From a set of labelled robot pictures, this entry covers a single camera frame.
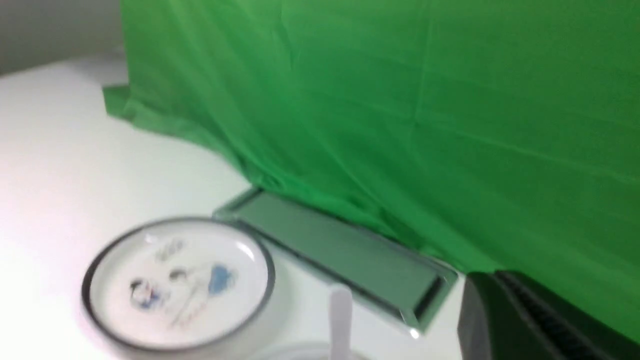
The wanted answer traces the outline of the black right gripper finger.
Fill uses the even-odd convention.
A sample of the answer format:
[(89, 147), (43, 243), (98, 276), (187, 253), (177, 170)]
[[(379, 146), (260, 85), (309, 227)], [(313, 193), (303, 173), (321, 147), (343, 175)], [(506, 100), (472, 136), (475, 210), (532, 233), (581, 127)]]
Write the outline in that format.
[(639, 344), (518, 271), (466, 275), (464, 360), (637, 360)]

